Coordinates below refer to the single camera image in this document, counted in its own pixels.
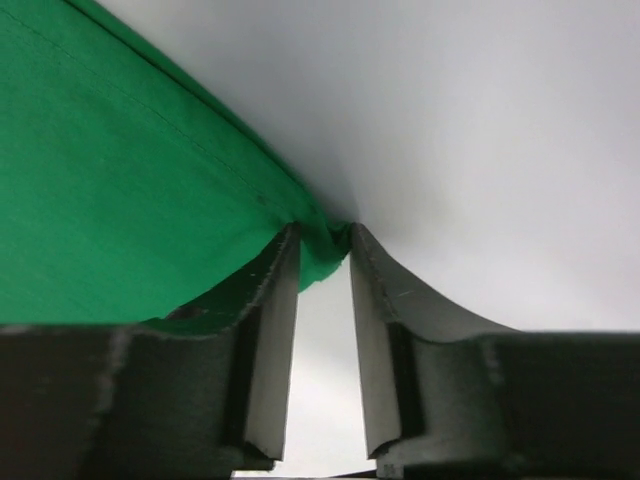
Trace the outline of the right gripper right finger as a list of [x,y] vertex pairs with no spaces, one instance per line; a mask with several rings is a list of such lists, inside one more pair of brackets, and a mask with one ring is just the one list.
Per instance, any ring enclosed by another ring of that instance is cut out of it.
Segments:
[[381,479],[635,479],[639,337],[523,332],[350,229],[370,458]]

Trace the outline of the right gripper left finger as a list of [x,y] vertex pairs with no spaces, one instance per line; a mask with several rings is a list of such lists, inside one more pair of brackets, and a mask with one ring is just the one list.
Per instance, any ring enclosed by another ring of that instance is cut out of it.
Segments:
[[1,329],[5,479],[226,479],[282,458],[301,228],[165,319]]

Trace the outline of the green t shirt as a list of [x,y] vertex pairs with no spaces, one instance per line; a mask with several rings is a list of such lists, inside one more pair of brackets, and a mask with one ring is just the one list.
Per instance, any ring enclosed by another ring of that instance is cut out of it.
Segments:
[[97,3],[2,3],[3,323],[226,329],[170,313],[291,222],[306,288],[346,228],[250,130]]

